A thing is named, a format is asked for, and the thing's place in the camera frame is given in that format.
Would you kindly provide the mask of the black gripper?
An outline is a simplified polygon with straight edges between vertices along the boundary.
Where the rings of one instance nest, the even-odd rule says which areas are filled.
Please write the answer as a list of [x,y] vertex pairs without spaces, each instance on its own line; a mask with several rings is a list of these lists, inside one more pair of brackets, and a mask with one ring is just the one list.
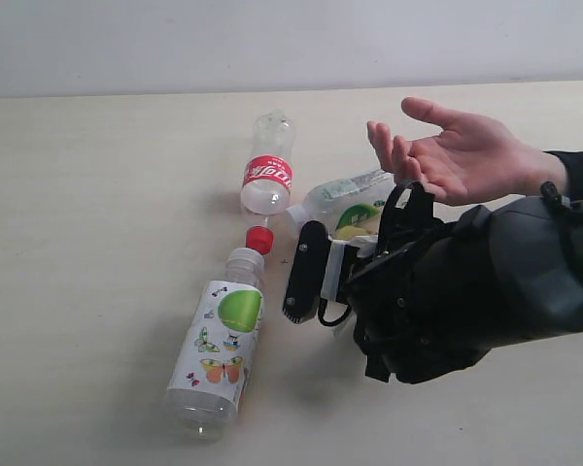
[[345,283],[357,317],[354,342],[372,380],[387,383],[395,376],[402,383],[423,383],[466,367],[464,351],[433,342],[416,321],[414,266],[453,230],[433,215],[433,200],[419,182],[397,185],[384,206],[373,254]]

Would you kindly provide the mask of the person's open hand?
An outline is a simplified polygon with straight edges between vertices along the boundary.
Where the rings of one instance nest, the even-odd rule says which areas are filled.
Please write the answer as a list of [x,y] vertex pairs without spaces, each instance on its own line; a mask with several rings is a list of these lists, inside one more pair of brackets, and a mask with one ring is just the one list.
[[561,160],[521,142],[498,120],[416,97],[404,98],[401,109],[441,132],[407,140],[392,135],[384,122],[367,124],[368,141],[381,168],[396,183],[419,182],[436,201],[449,206],[511,194],[535,196],[546,182],[567,192],[567,169]]

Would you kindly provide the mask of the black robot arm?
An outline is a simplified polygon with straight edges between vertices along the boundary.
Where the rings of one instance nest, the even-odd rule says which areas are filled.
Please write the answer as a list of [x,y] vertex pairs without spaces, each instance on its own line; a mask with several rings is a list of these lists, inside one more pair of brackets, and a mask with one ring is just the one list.
[[420,183],[398,185],[346,282],[369,378],[424,383],[496,348],[583,332],[583,200],[544,183],[452,222],[433,204]]

